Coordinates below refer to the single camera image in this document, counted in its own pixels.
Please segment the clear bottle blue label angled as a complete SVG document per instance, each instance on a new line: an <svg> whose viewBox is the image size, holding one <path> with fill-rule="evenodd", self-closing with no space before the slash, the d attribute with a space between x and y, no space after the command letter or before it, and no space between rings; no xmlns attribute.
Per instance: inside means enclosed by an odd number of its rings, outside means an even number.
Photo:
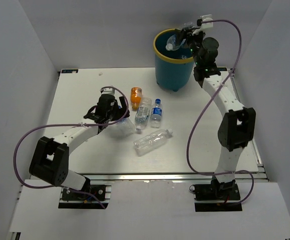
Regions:
<svg viewBox="0 0 290 240"><path fill-rule="evenodd" d="M125 138L135 132L135 126L132 121L126 117L118 123L108 127L109 136L113 138Z"/></svg>

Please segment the clear bottle white green label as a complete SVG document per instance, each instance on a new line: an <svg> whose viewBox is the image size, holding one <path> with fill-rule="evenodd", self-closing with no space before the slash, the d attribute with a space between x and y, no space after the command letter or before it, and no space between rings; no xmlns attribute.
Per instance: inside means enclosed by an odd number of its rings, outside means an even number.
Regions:
<svg viewBox="0 0 290 240"><path fill-rule="evenodd" d="M141 132L146 128L149 114L151 111L152 99L148 97L142 98L135 115L135 130Z"/></svg>

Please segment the orange juice bottle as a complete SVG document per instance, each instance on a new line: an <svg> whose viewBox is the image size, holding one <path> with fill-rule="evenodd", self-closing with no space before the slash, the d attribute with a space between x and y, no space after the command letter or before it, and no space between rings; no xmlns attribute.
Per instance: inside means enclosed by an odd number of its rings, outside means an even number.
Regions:
<svg viewBox="0 0 290 240"><path fill-rule="evenodd" d="M142 89L140 87L131 88L130 101L132 110L137 110L142 99Z"/></svg>

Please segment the small bottle blue cap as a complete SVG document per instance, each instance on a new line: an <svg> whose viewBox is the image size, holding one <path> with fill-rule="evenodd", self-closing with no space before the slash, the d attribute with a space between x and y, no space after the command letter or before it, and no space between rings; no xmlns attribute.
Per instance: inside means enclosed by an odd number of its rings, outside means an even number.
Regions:
<svg viewBox="0 0 290 240"><path fill-rule="evenodd" d="M150 126L152 128L160 128L162 122L162 103L161 99L156 99L151 110Z"/></svg>

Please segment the clear unlabelled Pocari bottle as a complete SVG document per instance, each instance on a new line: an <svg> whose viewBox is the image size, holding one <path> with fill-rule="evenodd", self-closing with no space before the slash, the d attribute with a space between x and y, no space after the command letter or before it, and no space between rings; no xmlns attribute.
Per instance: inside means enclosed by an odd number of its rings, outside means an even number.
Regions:
<svg viewBox="0 0 290 240"><path fill-rule="evenodd" d="M171 128L159 129L139 140L134 141L133 148L137 156L140 157L165 145L172 136L173 130Z"/></svg>

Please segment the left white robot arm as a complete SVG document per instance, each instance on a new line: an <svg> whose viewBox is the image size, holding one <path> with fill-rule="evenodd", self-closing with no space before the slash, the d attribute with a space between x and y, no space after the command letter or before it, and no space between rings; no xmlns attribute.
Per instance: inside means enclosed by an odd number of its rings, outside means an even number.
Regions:
<svg viewBox="0 0 290 240"><path fill-rule="evenodd" d="M91 194L90 180L69 170L69 156L81 144L100 134L109 123L129 116L124 96L116 99L112 93L103 93L96 106L91 107L82 121L55 137L38 140L29 173L54 187L68 188L81 200Z"/></svg>

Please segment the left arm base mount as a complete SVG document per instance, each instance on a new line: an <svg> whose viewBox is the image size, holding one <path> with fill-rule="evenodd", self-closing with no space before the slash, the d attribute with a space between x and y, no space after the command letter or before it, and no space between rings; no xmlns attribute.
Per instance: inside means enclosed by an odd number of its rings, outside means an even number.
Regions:
<svg viewBox="0 0 290 240"><path fill-rule="evenodd" d="M109 204L111 189L111 185L91 184L90 194L82 194L65 188L61 191L58 208L104 210Z"/></svg>

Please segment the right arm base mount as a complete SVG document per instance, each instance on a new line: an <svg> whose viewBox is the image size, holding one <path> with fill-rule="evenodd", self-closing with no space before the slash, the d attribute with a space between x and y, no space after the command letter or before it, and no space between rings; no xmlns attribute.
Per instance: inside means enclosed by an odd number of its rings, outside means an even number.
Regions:
<svg viewBox="0 0 290 240"><path fill-rule="evenodd" d="M193 184L189 191L194 194L195 211L241 212L240 193L235 180L220 183L213 177L209 184Z"/></svg>

